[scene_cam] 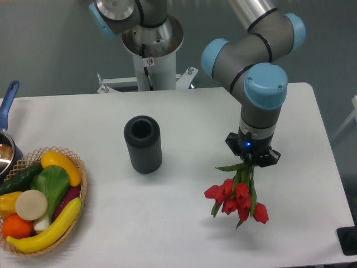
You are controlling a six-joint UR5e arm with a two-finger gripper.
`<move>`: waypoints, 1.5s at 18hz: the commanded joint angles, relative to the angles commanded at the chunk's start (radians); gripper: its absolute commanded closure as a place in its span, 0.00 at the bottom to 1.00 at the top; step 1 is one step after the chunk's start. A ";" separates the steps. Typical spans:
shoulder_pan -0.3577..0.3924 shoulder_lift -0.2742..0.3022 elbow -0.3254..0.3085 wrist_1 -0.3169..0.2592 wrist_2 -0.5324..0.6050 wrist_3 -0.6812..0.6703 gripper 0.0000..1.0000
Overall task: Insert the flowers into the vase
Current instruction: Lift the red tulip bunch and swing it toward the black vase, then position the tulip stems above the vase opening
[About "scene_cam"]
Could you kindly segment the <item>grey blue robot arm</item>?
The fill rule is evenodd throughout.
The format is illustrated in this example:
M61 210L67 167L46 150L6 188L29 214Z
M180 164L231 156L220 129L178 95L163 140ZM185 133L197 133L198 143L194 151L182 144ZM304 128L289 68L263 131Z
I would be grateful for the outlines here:
M280 158L271 140L288 85L287 74L274 61L299 48L306 29L299 17L281 14L271 1L230 5L247 37L237 44L213 40L201 66L242 107L238 132L228 135L227 145L245 162L271 166ZM184 34L166 1L93 1L89 11L104 35L121 36L133 56L139 90L176 88L176 52Z

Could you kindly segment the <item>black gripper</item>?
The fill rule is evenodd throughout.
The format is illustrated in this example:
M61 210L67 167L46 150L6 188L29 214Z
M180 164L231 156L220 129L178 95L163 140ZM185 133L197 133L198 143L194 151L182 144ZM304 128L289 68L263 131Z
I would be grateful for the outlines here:
M271 141L273 136L264 139L253 138L253 134L242 131L228 134L225 142L235 156L239 156L244 163L261 168L275 165L279 161L281 154L273 150Z

